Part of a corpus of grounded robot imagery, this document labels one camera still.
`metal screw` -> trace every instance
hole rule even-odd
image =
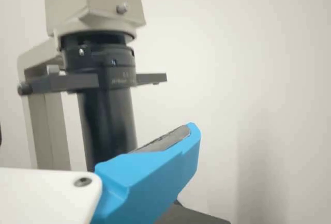
[[[84,187],[84,186],[89,185],[91,182],[92,182],[92,179],[91,178],[82,177],[82,178],[76,180],[75,183],[74,183],[74,185],[76,187]]]
[[[81,56],[84,56],[84,54],[85,54],[83,48],[79,48],[78,52],[79,52],[79,55],[81,55]]]
[[[129,11],[129,5],[127,3],[121,3],[116,6],[116,11],[118,14],[125,14]]]

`blue plastic part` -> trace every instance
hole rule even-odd
[[[194,123],[174,146],[160,152],[119,155],[96,165],[103,182],[92,223],[154,223],[197,170],[201,134]]]

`screw hole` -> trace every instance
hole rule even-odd
[[[92,182],[92,179],[91,178],[82,177],[82,178],[76,180],[75,183],[74,183],[74,185],[76,187],[84,187],[84,186],[89,185],[91,182]]]

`black cylindrical tube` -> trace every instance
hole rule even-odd
[[[78,103],[88,171],[137,148],[130,88],[88,89]]]
[[[78,92],[88,171],[137,148],[130,87],[136,85],[134,52],[121,33],[76,33],[62,38],[67,73],[94,73],[99,87]]]

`metal knob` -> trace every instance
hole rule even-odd
[[[20,96],[29,95],[32,93],[32,87],[30,84],[22,82],[17,86],[17,93]]]
[[[116,12],[118,14],[125,14],[127,11],[129,11],[129,5],[127,3],[121,3],[116,7]]]

